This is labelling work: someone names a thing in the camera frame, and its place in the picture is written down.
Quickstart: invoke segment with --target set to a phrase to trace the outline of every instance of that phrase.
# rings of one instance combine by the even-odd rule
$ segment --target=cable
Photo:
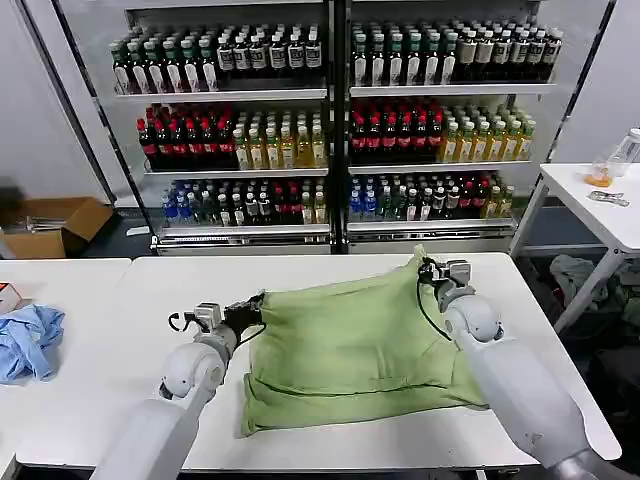
[[[418,299],[418,307],[420,307],[420,311],[422,312],[422,315],[424,315],[424,318],[427,319],[427,321],[431,324],[431,326],[440,334],[442,335],[444,338],[446,338],[449,342],[451,341],[451,338],[449,338],[449,335],[447,335],[446,333],[444,333],[440,328],[438,328],[438,326],[433,323],[433,320],[431,320],[429,318],[429,315],[427,315],[427,312],[424,311],[424,307],[422,306],[422,298],[420,296],[420,280],[418,280],[416,282],[416,298]]]

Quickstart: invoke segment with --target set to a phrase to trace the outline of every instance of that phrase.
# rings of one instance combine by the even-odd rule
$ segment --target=green cloth
[[[377,277],[267,292],[267,328],[251,342],[244,378],[242,432],[485,406],[464,354],[418,308],[424,255],[419,246],[407,265]],[[444,330],[431,287],[422,287],[422,304]]]

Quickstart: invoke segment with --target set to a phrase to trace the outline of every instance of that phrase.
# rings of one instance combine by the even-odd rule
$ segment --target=dark bottle
[[[127,62],[124,60],[122,44],[114,42],[109,45],[111,56],[113,57],[113,73],[116,77],[114,90],[117,95],[128,95],[133,93],[127,72]]]
[[[198,76],[200,80],[204,80],[204,84],[207,86],[206,90],[214,92],[218,90],[218,74],[216,72],[215,61],[213,60],[211,41],[208,38],[202,38],[198,41],[198,45],[200,46]]]
[[[473,81],[484,82],[488,80],[489,64],[491,63],[494,45],[495,42],[493,41],[492,30],[485,32],[484,38],[478,41],[478,47],[476,48],[476,58],[474,61],[474,69],[472,73]]]
[[[382,149],[384,153],[391,153],[395,151],[395,147],[396,147],[396,114],[391,113],[384,124],[384,130],[382,133]]]
[[[147,171],[152,171],[155,168],[156,160],[158,157],[158,149],[154,143],[153,138],[149,135],[147,128],[144,124],[144,119],[139,118],[137,122],[138,126],[138,141],[142,147],[142,151],[147,157],[148,164],[145,162]]]
[[[251,58],[251,69],[256,78],[267,77],[267,49],[258,35],[251,36],[251,46],[249,47]]]
[[[218,57],[218,68],[220,70],[220,81],[228,83],[231,80],[231,75],[236,68],[233,49],[229,45],[229,37],[222,35],[218,38],[218,50],[216,52]]]
[[[405,85],[418,85],[424,81],[420,78],[420,41],[422,39],[422,35],[420,33],[413,32],[409,35],[409,39],[411,42],[409,43],[409,55],[405,62]]]
[[[475,60],[478,41],[476,31],[469,30],[467,35],[458,45],[458,60],[453,72],[453,79],[456,82],[473,81],[473,61]]]
[[[289,36],[289,68],[294,77],[302,78],[304,73],[304,45],[300,42],[298,35]]]
[[[174,93],[182,93],[182,75],[180,74],[180,61],[177,58],[175,44],[171,40],[163,42],[165,52],[165,70],[171,81]]]
[[[538,81],[538,69],[540,62],[542,61],[542,54],[544,53],[546,32],[544,30],[538,30],[536,36],[529,44],[529,52],[524,65],[523,80],[537,82]]]

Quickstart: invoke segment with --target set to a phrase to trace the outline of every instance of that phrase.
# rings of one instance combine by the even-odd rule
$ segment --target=shelf
[[[216,178],[326,177],[328,168],[293,168],[286,170],[204,170],[197,172],[150,172],[145,178],[173,180],[206,180]]]
[[[445,95],[530,95],[545,94],[556,88],[553,83],[487,83],[476,85],[416,85],[397,87],[351,87],[353,98],[411,97]]]
[[[402,173],[459,172],[502,170],[531,165],[530,161],[479,162],[479,163],[431,163],[421,165],[368,165],[349,167],[351,175],[383,175]]]
[[[232,90],[197,93],[154,93],[117,95],[116,99],[131,103],[206,103],[206,102],[256,102],[272,100],[322,100],[326,88],[289,88],[282,90]]]
[[[426,222],[356,222],[347,223],[351,234],[398,232],[446,232],[472,229],[515,229],[512,218],[476,218],[465,220],[428,220]]]

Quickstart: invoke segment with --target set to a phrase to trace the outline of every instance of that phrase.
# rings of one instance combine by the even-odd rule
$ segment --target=bottle label
[[[269,168],[271,170],[278,169],[278,149],[276,147],[267,148],[267,155],[269,157]]]
[[[212,63],[205,63],[202,65],[204,71],[204,78],[207,80],[207,87],[212,92],[218,89],[218,78],[216,77],[216,67]]]
[[[251,66],[254,70],[267,68],[267,55],[264,47],[250,48],[249,55],[251,56]]]
[[[233,58],[236,62],[236,68],[238,70],[249,70],[249,49],[248,48],[234,48]]]
[[[236,150],[236,157],[238,157],[238,166],[240,170],[249,170],[249,158],[247,157],[247,151],[244,148]]]
[[[180,78],[180,70],[177,65],[167,65],[167,72],[171,79],[171,85],[175,93],[182,93],[182,79]]]
[[[493,63],[507,63],[509,58],[509,44],[506,42],[496,42],[493,46],[493,55],[491,61]]]
[[[426,222],[429,219],[429,212],[431,211],[431,205],[423,205],[420,209],[420,221]]]
[[[322,48],[317,46],[307,46],[307,67],[320,68],[322,66]]]
[[[144,68],[136,65],[133,67],[133,74],[138,81],[138,86],[140,87],[140,92],[149,93],[149,82],[147,81],[147,75],[144,73]]]
[[[465,65],[473,63],[473,59],[476,56],[477,43],[462,42],[458,47],[458,61]]]
[[[517,143],[518,142],[516,140],[507,140],[507,146],[504,149],[502,160],[513,160],[513,152],[516,150]]]
[[[282,147],[282,163],[284,168],[293,168],[293,149]]]
[[[476,149],[473,152],[473,161],[482,162],[484,160],[484,151],[487,148],[487,142],[484,140],[476,141]]]
[[[253,159],[253,168],[262,169],[262,150],[260,148],[251,149],[251,158]]]
[[[491,151],[489,152],[490,160],[499,160],[500,149],[502,148],[502,140],[494,140],[491,144]]]
[[[402,72],[402,59],[392,58],[389,66],[389,85],[400,85],[400,73]]]
[[[231,215],[229,215],[229,212],[220,212],[220,219],[222,220],[222,225],[225,227],[231,226]]]
[[[411,222],[416,219],[416,206],[409,205],[407,207],[407,221]]]
[[[367,61],[364,58],[357,58],[353,66],[354,80],[356,87],[361,87],[364,82],[364,72],[367,68]]]
[[[218,49],[218,65],[223,72],[230,72],[234,68],[233,53],[231,50]]]
[[[271,68],[279,70],[287,66],[287,53],[284,47],[271,47],[269,56],[271,57]]]
[[[289,66],[291,68],[304,67],[304,48],[300,46],[289,46]]]
[[[407,85],[415,85],[419,68],[420,59],[418,57],[411,57],[407,62]]]
[[[384,59],[374,58],[371,67],[371,84],[374,87],[382,86],[382,73],[384,72]]]
[[[427,59],[427,66],[424,69],[424,84],[433,85],[438,71],[438,58],[430,57]]]
[[[518,152],[518,160],[528,160],[529,150],[531,148],[531,140],[523,138],[520,145],[520,151]]]
[[[198,79],[198,71],[196,70],[196,66],[192,64],[187,64],[184,66],[184,71],[187,74],[187,78],[189,79],[189,87],[192,92],[200,91],[200,80]]]
[[[451,83],[451,74],[453,73],[453,67],[456,64],[456,59],[453,57],[447,57],[442,63],[442,85],[449,85]]]
[[[118,95],[126,95],[129,92],[129,76],[127,71],[122,67],[116,67],[113,69],[113,73],[116,76],[116,93]]]
[[[157,65],[151,65],[149,67],[149,73],[151,74],[151,78],[153,78],[153,84],[156,86],[156,91],[158,93],[166,93],[167,89],[164,86],[164,79],[162,78],[160,67]]]
[[[242,213],[242,210],[236,210],[233,213],[236,217],[236,225],[238,225],[239,227],[244,225],[244,213]]]
[[[491,53],[493,52],[493,43],[479,43],[476,49],[476,63],[489,63],[491,61]]]

